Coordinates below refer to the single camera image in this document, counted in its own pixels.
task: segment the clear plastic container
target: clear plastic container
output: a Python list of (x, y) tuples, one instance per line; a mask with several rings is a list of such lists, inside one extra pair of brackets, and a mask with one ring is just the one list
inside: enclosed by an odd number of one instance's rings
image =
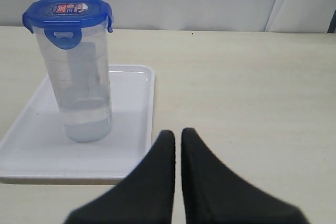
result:
[[(36, 34), (66, 134), (76, 142), (102, 139), (111, 131), (106, 31), (112, 31), (112, 10), (100, 0), (40, 2), (27, 10), (23, 21)], [(65, 13), (57, 12), (60, 6)], [(75, 6), (84, 10), (73, 13)], [(34, 12), (47, 14), (44, 22), (30, 19)]]

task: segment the blue lid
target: blue lid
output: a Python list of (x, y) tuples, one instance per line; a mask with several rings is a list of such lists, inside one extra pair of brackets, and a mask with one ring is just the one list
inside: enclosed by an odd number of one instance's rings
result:
[[(24, 26), (44, 28), (47, 38), (57, 47), (71, 49), (82, 38), (81, 28), (91, 27), (108, 20), (107, 30), (112, 32), (111, 6), (102, 0), (40, 0), (32, 3), (23, 13)], [(72, 32), (73, 37), (56, 38), (57, 32)]]

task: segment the plastic tray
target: plastic tray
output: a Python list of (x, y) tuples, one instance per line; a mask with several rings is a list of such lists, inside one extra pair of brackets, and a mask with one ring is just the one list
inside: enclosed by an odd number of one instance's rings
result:
[(112, 131), (76, 143), (65, 135), (46, 77), (0, 142), (1, 179), (122, 179), (151, 146), (154, 71), (110, 65)]

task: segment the water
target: water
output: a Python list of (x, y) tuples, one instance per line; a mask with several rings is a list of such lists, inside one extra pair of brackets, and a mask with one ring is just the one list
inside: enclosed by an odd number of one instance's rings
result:
[(67, 135), (76, 142), (97, 141), (111, 131), (110, 90), (97, 86), (90, 93), (69, 88), (59, 108)]

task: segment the table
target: table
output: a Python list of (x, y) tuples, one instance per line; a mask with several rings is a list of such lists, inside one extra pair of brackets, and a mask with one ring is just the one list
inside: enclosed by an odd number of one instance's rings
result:
[[(0, 138), (46, 74), (35, 36), (0, 28)], [(336, 36), (115, 30), (110, 63), (156, 72), (153, 139), (195, 127), (238, 175), (336, 223)], [(0, 223), (62, 223), (110, 185), (0, 184)], [(173, 223), (185, 223), (176, 178)]]

